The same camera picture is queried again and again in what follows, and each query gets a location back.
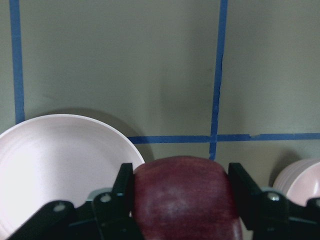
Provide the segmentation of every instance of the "black clamp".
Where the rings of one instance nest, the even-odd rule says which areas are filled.
[[[281,192],[262,191],[240,163],[230,163],[228,175],[241,219],[253,240],[319,240],[320,198],[300,206]]]

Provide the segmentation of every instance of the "bolt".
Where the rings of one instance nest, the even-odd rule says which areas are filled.
[[[267,197],[271,200],[271,201],[279,201],[280,200],[280,196],[278,194],[276,194],[275,192],[268,192]]]
[[[100,198],[100,201],[103,202],[103,203],[107,203],[110,200],[111,200],[111,196],[108,193],[106,193],[105,195],[101,196],[101,198]]]
[[[65,210],[66,208],[66,205],[64,205],[62,202],[60,202],[59,204],[57,204],[54,208],[53,208],[53,211],[54,212],[61,212],[63,210]]]

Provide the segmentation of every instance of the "blue painter's tape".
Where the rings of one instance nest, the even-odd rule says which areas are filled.
[[[249,134],[220,134],[218,142],[245,142],[245,141],[290,141],[290,140],[319,140],[320,133],[274,133],[251,136]]]
[[[218,39],[217,39],[217,47],[216,47],[211,133],[210,133],[211,137],[213,137],[215,140],[210,143],[209,158],[211,160],[214,160],[216,158],[216,151],[217,151],[218,114],[219,114],[219,101],[220,101],[220,87],[222,82],[222,64],[223,64],[223,57],[224,57],[224,51],[225,51],[227,10],[228,10],[228,0],[221,0],[219,26],[218,26]]]
[[[130,136],[133,144],[210,143],[210,136]]]
[[[251,136],[249,134],[219,134],[214,136],[130,136],[133,144],[183,144],[183,143],[216,143],[216,142],[247,142],[247,141],[289,141],[289,140],[320,140],[320,133],[275,133]]]
[[[25,96],[24,79],[22,68],[22,45],[19,0],[10,0],[10,22],[12,41],[12,64],[13,64],[13,86],[15,123],[19,124],[25,120]]]

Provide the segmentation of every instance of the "plate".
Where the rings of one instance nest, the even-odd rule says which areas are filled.
[[[144,163],[118,130],[89,118],[53,114],[24,121],[0,135],[0,240],[54,200],[82,205],[112,187],[122,163]]]

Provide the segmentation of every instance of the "red object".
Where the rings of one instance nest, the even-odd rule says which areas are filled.
[[[174,156],[134,171],[133,217],[146,240],[241,240],[231,185],[222,166]]]

